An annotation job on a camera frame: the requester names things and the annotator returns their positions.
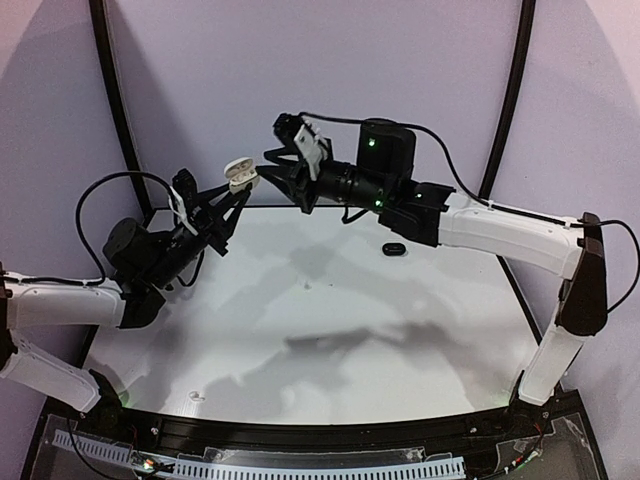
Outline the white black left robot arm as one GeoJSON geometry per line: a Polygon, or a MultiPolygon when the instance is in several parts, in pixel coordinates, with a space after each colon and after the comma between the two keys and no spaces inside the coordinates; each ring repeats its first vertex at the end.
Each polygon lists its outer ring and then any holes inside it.
{"type": "Polygon", "coordinates": [[[92,280],[1,276],[1,376],[74,410],[90,415],[119,410],[110,381],[94,369],[75,367],[32,344],[21,330],[33,326],[94,325],[120,330],[149,326],[165,304],[172,283],[189,287],[181,274],[199,267],[206,249],[228,251],[239,216],[250,198],[249,186],[223,185],[200,192],[174,185],[170,189],[176,224],[150,232],[132,218],[110,233],[103,253],[112,278],[92,280]]]}

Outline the black earbud charging case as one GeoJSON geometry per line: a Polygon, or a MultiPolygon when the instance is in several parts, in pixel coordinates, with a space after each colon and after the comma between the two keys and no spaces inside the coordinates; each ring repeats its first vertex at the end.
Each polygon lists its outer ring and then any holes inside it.
{"type": "Polygon", "coordinates": [[[388,257],[400,257],[406,254],[406,246],[400,242],[387,242],[382,245],[382,253],[388,257]]]}

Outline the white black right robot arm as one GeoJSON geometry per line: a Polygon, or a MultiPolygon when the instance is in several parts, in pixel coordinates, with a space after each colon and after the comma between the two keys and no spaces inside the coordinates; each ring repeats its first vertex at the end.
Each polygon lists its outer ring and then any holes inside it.
{"type": "Polygon", "coordinates": [[[465,248],[537,266],[562,280],[554,317],[516,384],[516,399],[544,405],[586,340],[608,319],[599,218],[553,217],[477,197],[462,184],[413,179],[419,125],[371,118],[360,128],[355,163],[338,161],[312,114],[281,114],[281,146],[258,174],[309,214],[321,199],[374,213],[380,225],[429,246],[465,248]]]}

